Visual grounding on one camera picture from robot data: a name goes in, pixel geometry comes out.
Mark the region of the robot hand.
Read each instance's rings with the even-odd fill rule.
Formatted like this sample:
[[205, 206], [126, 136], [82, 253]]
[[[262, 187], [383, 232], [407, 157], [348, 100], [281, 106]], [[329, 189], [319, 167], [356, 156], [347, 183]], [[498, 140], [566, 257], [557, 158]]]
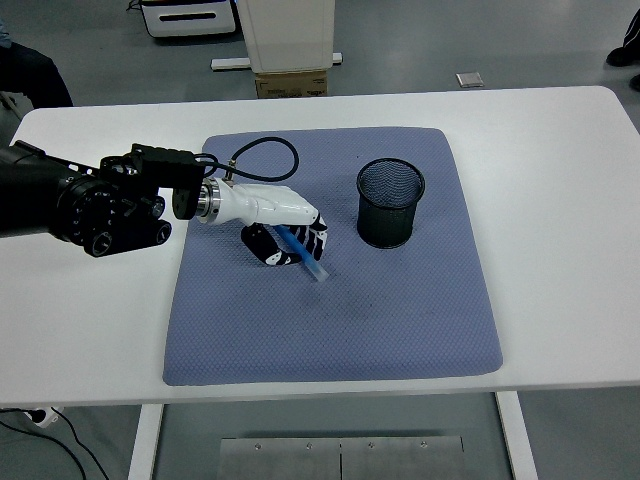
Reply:
[[[216, 178], [201, 189], [199, 220], [209, 225], [237, 221], [243, 225], [241, 240], [268, 266], [319, 261], [328, 227], [319, 210], [286, 186], [231, 185]], [[291, 253], [280, 248], [267, 228], [281, 226], [299, 243]]]

